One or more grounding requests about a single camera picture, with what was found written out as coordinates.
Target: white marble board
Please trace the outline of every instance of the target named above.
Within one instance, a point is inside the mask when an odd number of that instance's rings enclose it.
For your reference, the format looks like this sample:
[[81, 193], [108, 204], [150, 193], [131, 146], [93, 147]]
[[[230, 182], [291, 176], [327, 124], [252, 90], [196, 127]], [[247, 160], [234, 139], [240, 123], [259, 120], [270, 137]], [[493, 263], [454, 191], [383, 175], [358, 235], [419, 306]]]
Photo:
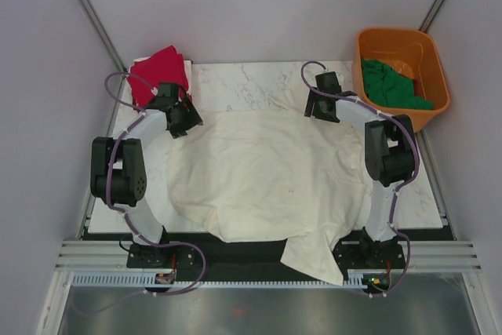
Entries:
[[[351, 62], [323, 62], [328, 69], [340, 73], [344, 90], [352, 89]], [[302, 62], [249, 63], [249, 64], [185, 64], [194, 103], [199, 111], [244, 111], [278, 109], [271, 100], [285, 89], [300, 82]], [[314, 82], [314, 75], [320, 70], [310, 66], [307, 78]], [[125, 86], [124, 101], [131, 101], [131, 90]], [[136, 112], [120, 106], [114, 132], [123, 129], [136, 117]], [[157, 138], [145, 151], [147, 169], [147, 200], [154, 215], [161, 224], [168, 224], [167, 231], [204, 231], [197, 224], [181, 217], [174, 210], [167, 195], [167, 156], [171, 136], [165, 133]], [[371, 203], [371, 188], [365, 194], [363, 208], [356, 228], [365, 225]], [[417, 179], [404, 188], [399, 197], [395, 223], [401, 229], [441, 228], [442, 222], [435, 204], [431, 185], [424, 165], [420, 164]], [[122, 217], [109, 210], [101, 200], [96, 200], [89, 225], [89, 233], [129, 232]]]

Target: orange plastic tub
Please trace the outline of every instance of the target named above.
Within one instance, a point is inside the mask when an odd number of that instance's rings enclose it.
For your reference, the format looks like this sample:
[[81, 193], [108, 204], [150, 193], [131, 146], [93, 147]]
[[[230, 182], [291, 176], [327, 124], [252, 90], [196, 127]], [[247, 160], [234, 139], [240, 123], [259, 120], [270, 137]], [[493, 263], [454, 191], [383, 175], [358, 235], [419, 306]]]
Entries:
[[[361, 57], [377, 59], [406, 77], [417, 80], [415, 94], [432, 102], [432, 110], [381, 107], [371, 102], [364, 91]], [[421, 31], [374, 27], [360, 32], [352, 63], [352, 77], [354, 91], [362, 100], [393, 115], [408, 115], [415, 132], [423, 129], [431, 119], [449, 106], [449, 94], [438, 51], [432, 38]]]

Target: white cloth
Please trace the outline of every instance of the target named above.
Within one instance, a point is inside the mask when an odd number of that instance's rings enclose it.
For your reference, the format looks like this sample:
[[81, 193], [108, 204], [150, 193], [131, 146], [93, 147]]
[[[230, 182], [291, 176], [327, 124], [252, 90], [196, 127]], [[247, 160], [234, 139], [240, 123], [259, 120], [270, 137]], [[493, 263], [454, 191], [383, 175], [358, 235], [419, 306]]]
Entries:
[[331, 251], [365, 191], [355, 130], [292, 111], [201, 116], [169, 155], [175, 210], [225, 242], [288, 239], [282, 263], [341, 285]]

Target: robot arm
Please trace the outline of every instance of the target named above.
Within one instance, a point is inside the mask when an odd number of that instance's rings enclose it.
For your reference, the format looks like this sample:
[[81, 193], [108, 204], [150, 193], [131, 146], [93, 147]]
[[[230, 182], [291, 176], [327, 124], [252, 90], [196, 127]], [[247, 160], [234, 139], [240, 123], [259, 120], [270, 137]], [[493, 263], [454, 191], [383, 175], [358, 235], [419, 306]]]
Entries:
[[[115, 165], [111, 176], [111, 204], [120, 204], [128, 214], [135, 228], [146, 239], [158, 243], [163, 227], [155, 219], [144, 197], [147, 189], [147, 176], [143, 159], [143, 150], [166, 130], [173, 138], [187, 134], [187, 130], [202, 124], [202, 120], [182, 89], [177, 84], [161, 83], [157, 95], [145, 107], [145, 112], [127, 135], [120, 141]], [[111, 150], [123, 131], [113, 137], [97, 137], [93, 141], [91, 158], [91, 193], [105, 203], [107, 171], [111, 159]], [[135, 242], [143, 243], [135, 237]]]
[[[355, 93], [342, 92], [335, 72], [317, 75], [315, 80], [322, 92], [358, 99]], [[364, 136], [365, 164], [373, 179], [373, 197], [362, 244], [371, 257], [395, 239], [396, 234], [389, 226], [392, 201], [397, 186], [412, 176], [415, 164], [411, 146], [402, 131], [393, 122], [382, 119], [354, 100], [328, 98], [311, 91], [305, 116], [312, 115], [330, 122], [345, 121]], [[414, 141], [413, 126], [407, 115], [384, 115], [400, 122]]]

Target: gray wall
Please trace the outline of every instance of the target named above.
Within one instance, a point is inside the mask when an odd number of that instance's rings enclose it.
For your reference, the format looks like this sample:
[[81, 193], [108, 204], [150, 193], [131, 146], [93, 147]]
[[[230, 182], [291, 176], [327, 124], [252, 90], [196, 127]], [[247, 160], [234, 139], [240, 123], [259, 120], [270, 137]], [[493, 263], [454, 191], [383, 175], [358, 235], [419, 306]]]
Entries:
[[35, 331], [113, 69], [76, 0], [0, 0], [0, 333]]
[[91, 0], [126, 63], [175, 45], [196, 63], [350, 60], [368, 26], [419, 27], [433, 0]]
[[474, 241], [502, 314], [502, 2], [448, 0], [431, 35], [452, 104], [427, 136], [453, 225]]

